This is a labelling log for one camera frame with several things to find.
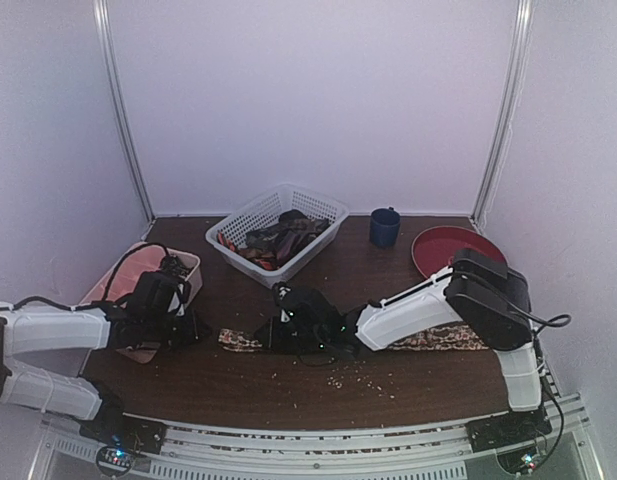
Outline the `paisley patterned tie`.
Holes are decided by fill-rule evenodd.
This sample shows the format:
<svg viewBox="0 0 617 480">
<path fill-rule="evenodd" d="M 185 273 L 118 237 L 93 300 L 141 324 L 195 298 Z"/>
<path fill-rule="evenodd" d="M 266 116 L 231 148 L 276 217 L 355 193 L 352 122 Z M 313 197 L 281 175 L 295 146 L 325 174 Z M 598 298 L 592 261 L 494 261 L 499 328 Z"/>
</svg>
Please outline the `paisley patterned tie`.
<svg viewBox="0 0 617 480">
<path fill-rule="evenodd" d="M 349 355 L 353 358 L 372 353 L 356 338 L 323 341 L 311 329 L 298 329 L 297 336 L 300 343 L 299 354 L 280 355 L 313 355 L 330 353 L 332 355 Z M 272 353 L 265 349 L 253 337 L 254 333 L 222 328 L 218 334 L 218 344 L 224 350 L 234 353 Z M 465 324 L 442 327 L 433 327 L 414 335 L 397 340 L 387 346 L 388 351 L 433 352 L 433 351 L 480 351 L 488 347 L 477 334 Z"/>
</svg>

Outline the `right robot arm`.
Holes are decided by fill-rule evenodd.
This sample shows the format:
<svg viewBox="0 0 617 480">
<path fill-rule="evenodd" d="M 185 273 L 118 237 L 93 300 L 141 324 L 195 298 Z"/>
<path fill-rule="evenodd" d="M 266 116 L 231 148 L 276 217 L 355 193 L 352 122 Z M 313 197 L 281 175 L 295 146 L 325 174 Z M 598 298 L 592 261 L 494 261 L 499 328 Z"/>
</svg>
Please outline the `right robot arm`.
<svg viewBox="0 0 617 480">
<path fill-rule="evenodd" d="M 254 338 L 275 354 L 357 359 L 462 323 L 497 355 L 509 404 L 500 423 L 505 438 L 523 440 L 546 417 L 527 281 L 504 261 L 464 248 L 424 282 L 348 313 L 311 287 L 279 282 L 272 292 L 279 312 Z"/>
</svg>

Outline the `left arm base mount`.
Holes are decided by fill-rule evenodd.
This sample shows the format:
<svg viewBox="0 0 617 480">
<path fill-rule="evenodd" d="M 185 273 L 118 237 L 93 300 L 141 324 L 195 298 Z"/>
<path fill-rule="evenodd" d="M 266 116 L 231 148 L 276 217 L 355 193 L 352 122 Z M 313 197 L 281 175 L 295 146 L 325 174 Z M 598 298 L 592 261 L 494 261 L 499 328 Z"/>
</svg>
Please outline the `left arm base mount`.
<svg viewBox="0 0 617 480">
<path fill-rule="evenodd" d="M 167 431 L 162 422 L 128 415 L 108 426 L 95 420 L 77 423 L 81 436 L 131 453 L 159 454 Z"/>
</svg>

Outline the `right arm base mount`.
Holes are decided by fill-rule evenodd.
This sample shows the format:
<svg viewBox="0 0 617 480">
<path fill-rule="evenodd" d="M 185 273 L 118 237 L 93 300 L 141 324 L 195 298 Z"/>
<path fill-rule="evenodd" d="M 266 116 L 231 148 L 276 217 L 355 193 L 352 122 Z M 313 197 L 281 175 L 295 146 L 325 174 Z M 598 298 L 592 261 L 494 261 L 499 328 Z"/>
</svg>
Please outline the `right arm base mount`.
<svg viewBox="0 0 617 480">
<path fill-rule="evenodd" d="M 499 449 L 552 432 L 552 425 L 541 412 L 508 412 L 473 420 L 465 425 L 474 453 Z"/>
</svg>

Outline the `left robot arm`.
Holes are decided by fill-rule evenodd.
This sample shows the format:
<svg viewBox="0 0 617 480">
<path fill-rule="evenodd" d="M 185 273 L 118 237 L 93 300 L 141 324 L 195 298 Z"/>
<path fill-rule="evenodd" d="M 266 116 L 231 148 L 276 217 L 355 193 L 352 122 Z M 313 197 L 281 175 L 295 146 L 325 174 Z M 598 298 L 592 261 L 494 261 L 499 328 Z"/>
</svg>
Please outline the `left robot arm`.
<svg viewBox="0 0 617 480">
<path fill-rule="evenodd" d="M 188 307 L 190 283 L 162 271 L 145 272 L 117 300 L 102 297 L 67 306 L 32 296 L 0 302 L 0 404 L 71 417 L 111 444 L 132 433 L 121 400 L 107 387 L 19 361 L 21 354 L 66 349 L 176 350 L 211 330 Z"/>
</svg>

